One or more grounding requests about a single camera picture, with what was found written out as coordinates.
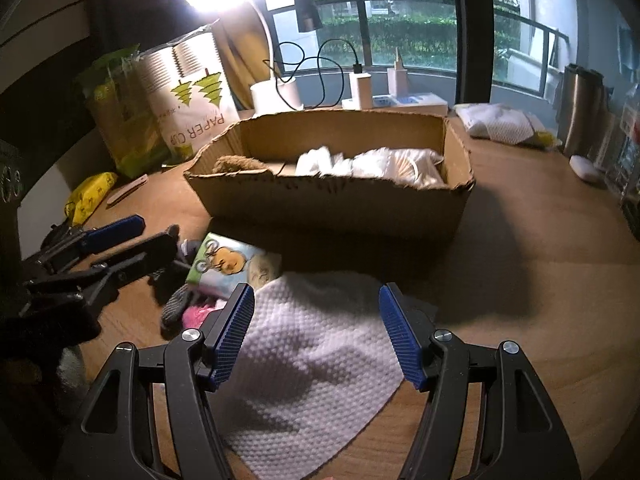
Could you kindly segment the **grey dotted sock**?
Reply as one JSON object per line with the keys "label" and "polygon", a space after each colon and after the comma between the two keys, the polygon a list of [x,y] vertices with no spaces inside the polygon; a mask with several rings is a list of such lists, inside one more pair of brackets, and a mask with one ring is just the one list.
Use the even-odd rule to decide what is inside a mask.
{"label": "grey dotted sock", "polygon": [[148,284],[153,289],[160,312],[160,334],[164,339],[175,337],[182,330],[182,316],[201,295],[192,292],[186,278],[194,263],[200,240],[180,240],[180,228],[172,224],[166,232],[177,242],[177,252],[169,266],[149,276]]}

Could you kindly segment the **pink plush toy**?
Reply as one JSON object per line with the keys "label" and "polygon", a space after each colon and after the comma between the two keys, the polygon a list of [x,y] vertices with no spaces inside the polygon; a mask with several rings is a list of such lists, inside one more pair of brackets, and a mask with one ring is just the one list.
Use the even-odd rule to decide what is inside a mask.
{"label": "pink plush toy", "polygon": [[225,306],[224,301],[217,301],[216,304],[194,304],[187,307],[182,315],[182,328],[184,330],[200,328],[211,313],[224,310]]}

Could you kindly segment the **cartoon tissue pack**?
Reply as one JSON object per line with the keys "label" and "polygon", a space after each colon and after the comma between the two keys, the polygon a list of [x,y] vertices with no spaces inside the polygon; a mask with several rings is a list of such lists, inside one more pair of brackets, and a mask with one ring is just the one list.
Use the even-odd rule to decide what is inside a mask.
{"label": "cartoon tissue pack", "polygon": [[190,289],[229,299],[239,284],[261,289],[281,274],[280,255],[265,249],[208,233],[186,276]]}

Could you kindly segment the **brown plush toy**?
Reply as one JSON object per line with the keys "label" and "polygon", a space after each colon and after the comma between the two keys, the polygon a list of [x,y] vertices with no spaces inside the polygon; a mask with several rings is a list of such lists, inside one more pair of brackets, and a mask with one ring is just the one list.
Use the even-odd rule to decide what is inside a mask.
{"label": "brown plush toy", "polygon": [[262,171],[268,169],[268,165],[258,159],[242,155],[224,155],[216,160],[212,167],[212,173],[228,174],[229,172]]}

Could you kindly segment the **white textured cloth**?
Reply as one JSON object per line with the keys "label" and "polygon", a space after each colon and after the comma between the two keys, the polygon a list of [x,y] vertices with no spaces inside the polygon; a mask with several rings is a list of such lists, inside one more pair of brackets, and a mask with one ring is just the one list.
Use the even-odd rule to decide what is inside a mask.
{"label": "white textured cloth", "polygon": [[381,286],[355,272],[287,273],[256,292],[231,376],[209,405],[224,443],[257,478],[309,476],[399,388]]}

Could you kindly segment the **cotton swab pack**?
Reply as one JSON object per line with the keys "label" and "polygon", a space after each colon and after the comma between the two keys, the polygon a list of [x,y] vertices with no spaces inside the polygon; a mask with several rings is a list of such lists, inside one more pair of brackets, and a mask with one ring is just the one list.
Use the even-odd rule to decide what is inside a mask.
{"label": "cotton swab pack", "polygon": [[352,176],[390,180],[414,188],[444,185],[438,167],[442,155],[429,148],[378,148],[352,160]]}

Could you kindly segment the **beige folding knife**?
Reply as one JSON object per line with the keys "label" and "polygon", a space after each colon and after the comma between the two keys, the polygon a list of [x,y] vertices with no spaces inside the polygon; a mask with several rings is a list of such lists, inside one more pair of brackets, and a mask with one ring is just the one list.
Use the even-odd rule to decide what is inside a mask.
{"label": "beige folding knife", "polygon": [[127,183],[126,185],[122,186],[107,199],[106,201],[107,208],[115,206],[116,204],[121,202],[124,198],[129,196],[131,193],[136,192],[138,188],[141,188],[148,181],[149,181],[149,176],[147,174],[142,174],[141,177],[138,177],[136,180],[133,180]]}

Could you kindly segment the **green yellow plastic bag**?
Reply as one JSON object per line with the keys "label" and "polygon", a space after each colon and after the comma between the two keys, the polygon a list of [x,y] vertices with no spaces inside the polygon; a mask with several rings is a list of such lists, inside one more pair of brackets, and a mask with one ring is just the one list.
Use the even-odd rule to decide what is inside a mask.
{"label": "green yellow plastic bag", "polygon": [[108,52],[76,77],[117,171],[129,179],[147,174],[169,157],[136,71],[138,53],[136,44]]}

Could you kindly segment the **paper cup pack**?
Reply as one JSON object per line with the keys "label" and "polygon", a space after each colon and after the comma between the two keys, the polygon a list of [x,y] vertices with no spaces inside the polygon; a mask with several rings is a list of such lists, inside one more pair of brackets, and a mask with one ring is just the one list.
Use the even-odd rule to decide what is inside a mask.
{"label": "paper cup pack", "polygon": [[209,25],[139,54],[134,68],[174,159],[240,120]]}

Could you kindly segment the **brown curtain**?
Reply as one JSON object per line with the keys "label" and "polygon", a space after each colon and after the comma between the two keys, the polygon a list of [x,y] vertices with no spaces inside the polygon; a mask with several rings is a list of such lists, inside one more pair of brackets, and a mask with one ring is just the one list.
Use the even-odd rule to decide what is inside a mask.
{"label": "brown curtain", "polygon": [[231,91],[242,107],[253,108],[250,88],[269,78],[262,59],[269,58],[271,40],[262,14],[243,3],[216,19],[213,35]]}

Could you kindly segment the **white earbuds case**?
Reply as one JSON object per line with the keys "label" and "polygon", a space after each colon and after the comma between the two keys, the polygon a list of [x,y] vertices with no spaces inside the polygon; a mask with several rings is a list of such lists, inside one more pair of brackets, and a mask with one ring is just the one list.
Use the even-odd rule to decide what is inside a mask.
{"label": "white earbuds case", "polygon": [[589,184],[600,184],[602,174],[588,158],[580,155],[573,155],[570,158],[570,169],[576,176]]}

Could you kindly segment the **clear water bottle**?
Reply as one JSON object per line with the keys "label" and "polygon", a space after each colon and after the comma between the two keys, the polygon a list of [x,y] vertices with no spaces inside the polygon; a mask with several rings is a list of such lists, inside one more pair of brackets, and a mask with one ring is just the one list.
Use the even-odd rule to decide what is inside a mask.
{"label": "clear water bottle", "polygon": [[620,200],[639,194],[639,84],[626,94],[620,131],[624,140],[616,162],[606,173],[606,182]]}

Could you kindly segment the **brown cardboard box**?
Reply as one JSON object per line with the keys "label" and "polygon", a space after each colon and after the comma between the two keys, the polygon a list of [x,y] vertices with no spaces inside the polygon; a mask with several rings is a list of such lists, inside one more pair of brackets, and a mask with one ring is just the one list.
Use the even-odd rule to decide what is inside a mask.
{"label": "brown cardboard box", "polygon": [[[444,158],[445,184],[296,177],[299,156],[322,146],[346,157],[375,148],[429,148]],[[269,169],[213,174],[224,155],[258,159]],[[454,237],[475,185],[469,151],[446,118],[382,110],[306,110],[236,122],[201,148],[183,177],[213,218],[444,243]]]}

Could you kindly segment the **wipes pack on table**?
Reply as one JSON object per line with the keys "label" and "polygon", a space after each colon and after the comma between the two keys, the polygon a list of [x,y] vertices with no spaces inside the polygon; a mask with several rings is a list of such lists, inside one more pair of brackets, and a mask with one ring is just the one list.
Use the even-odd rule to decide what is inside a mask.
{"label": "wipes pack on table", "polygon": [[558,148],[562,144],[537,116],[504,104],[457,104],[454,112],[474,139],[533,148]]}

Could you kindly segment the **steel thermos mug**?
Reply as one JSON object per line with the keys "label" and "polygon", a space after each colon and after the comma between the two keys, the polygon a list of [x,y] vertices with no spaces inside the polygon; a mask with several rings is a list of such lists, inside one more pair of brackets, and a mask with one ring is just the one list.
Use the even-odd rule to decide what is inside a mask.
{"label": "steel thermos mug", "polygon": [[603,75],[577,64],[565,67],[558,138],[566,157],[586,156],[596,136],[604,95]]}

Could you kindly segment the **white power strip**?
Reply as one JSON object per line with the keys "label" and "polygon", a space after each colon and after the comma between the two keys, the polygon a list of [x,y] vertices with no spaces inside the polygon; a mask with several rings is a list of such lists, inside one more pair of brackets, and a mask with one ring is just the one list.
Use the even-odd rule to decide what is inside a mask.
{"label": "white power strip", "polygon": [[449,105],[446,100],[434,93],[413,94],[403,98],[395,98],[389,94],[372,96],[375,110],[390,110],[397,113],[418,113],[446,117]]}

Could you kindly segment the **white charger adapter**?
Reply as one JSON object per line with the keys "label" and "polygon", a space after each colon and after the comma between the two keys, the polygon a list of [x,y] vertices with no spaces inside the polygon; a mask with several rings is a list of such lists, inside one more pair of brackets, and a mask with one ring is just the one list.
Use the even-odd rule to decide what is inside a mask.
{"label": "white charger adapter", "polygon": [[398,48],[395,49],[394,65],[387,70],[387,87],[390,95],[396,99],[409,95],[408,72]]}

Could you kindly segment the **black balcony railing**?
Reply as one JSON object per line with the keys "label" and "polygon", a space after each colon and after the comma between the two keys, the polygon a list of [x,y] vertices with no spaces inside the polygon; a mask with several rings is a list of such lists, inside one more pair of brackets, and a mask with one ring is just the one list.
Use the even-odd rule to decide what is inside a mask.
{"label": "black balcony railing", "polygon": [[[330,38],[350,41],[364,65],[388,67],[395,53],[419,73],[454,76],[458,68],[458,23],[454,0],[320,0],[322,26],[297,29],[295,6],[267,11],[282,41],[317,47]],[[559,78],[561,51],[570,38],[559,29],[516,12],[510,4],[494,6],[492,82],[539,96]]]}

